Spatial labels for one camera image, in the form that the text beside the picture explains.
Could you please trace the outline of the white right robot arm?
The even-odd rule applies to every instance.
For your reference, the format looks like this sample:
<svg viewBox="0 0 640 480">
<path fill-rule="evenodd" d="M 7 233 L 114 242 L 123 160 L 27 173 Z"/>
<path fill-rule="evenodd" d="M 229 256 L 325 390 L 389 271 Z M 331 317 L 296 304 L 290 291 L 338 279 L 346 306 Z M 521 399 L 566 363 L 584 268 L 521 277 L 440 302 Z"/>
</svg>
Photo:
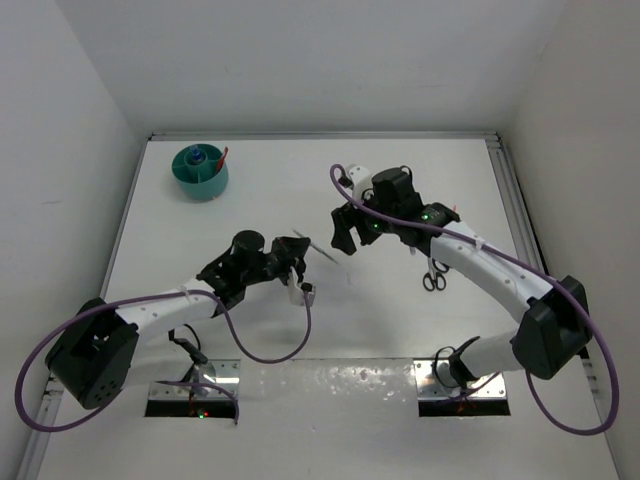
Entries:
<svg viewBox="0 0 640 480">
<path fill-rule="evenodd" d="M 332 247 L 352 255 L 358 245 L 393 234 L 431 263 L 461 273 L 516 321 L 513 332 L 476 336 L 456 348 L 437 370 L 448 387 L 464 388 L 499 371 L 523 370 L 549 380 L 592 339 L 586 291 L 578 280 L 547 280 L 486 243 L 449 207 L 423 203 L 408 167 L 371 174 L 362 166 L 334 165 L 330 176 L 347 200 L 331 213 Z"/>
</svg>

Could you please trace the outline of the red gel pen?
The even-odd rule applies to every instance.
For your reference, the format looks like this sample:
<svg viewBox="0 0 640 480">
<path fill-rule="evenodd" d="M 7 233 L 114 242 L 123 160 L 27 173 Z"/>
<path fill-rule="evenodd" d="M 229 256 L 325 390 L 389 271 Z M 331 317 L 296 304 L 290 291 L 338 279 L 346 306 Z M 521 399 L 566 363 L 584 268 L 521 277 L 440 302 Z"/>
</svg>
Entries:
<svg viewBox="0 0 640 480">
<path fill-rule="evenodd" d="M 226 157 L 228 155 L 228 152 L 229 152 L 229 147 L 225 146 L 225 148 L 224 148 L 224 150 L 222 152 L 222 155 L 221 155 L 220 159 L 217 162 L 216 172 L 219 172 L 223 168 L 224 163 L 226 161 Z"/>
</svg>

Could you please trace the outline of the green pen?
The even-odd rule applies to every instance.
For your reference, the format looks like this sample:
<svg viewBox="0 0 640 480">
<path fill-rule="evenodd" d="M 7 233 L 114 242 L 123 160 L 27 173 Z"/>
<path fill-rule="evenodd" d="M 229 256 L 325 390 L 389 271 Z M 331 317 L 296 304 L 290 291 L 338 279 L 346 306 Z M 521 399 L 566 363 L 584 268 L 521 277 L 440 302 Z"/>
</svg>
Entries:
<svg viewBox="0 0 640 480">
<path fill-rule="evenodd" d="M 322 249 L 317 243 L 315 243 L 311 237 L 308 237 L 304 234 L 302 234 L 301 232 L 299 232 L 296 229 L 292 229 L 293 233 L 295 235 L 297 235 L 299 238 L 308 238 L 310 240 L 310 247 L 313 248 L 316 252 L 318 252 L 320 255 L 322 255 L 323 257 L 325 257 L 326 259 L 328 259 L 329 261 L 331 261 L 332 263 L 336 264 L 336 265 L 340 265 L 340 263 L 331 255 L 329 255 L 324 249 Z"/>
</svg>

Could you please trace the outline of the blue cap glue bottle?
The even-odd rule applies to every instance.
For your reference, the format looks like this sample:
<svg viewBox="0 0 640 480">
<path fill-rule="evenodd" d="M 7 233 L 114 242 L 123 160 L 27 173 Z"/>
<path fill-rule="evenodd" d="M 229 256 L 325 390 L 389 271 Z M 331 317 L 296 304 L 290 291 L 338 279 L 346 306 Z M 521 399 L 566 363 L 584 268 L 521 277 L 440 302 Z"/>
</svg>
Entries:
<svg viewBox="0 0 640 480">
<path fill-rule="evenodd" d="M 191 162 L 193 165 L 201 164 L 205 160 L 206 156 L 203 154 L 203 152 L 200 150 L 200 148 L 197 145 L 191 145 L 189 149 L 190 149 L 190 155 L 191 155 Z"/>
</svg>

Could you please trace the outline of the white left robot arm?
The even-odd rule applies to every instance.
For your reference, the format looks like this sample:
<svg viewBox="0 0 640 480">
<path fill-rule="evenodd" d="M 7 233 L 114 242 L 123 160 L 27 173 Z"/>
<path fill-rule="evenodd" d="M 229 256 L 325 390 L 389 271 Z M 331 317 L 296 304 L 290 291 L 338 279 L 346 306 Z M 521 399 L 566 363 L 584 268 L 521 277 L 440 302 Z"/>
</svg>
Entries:
<svg viewBox="0 0 640 480">
<path fill-rule="evenodd" d="M 84 409 L 103 407 L 132 381 L 136 351 L 185 324 L 229 312 L 250 286 L 279 280 L 292 304 L 311 304 L 314 288 L 304 279 L 310 245 L 308 237 L 281 236 L 266 251 L 259 232 L 243 230 L 177 289 L 119 308 L 101 298 L 86 302 L 79 321 L 60 335 L 45 364 Z"/>
</svg>

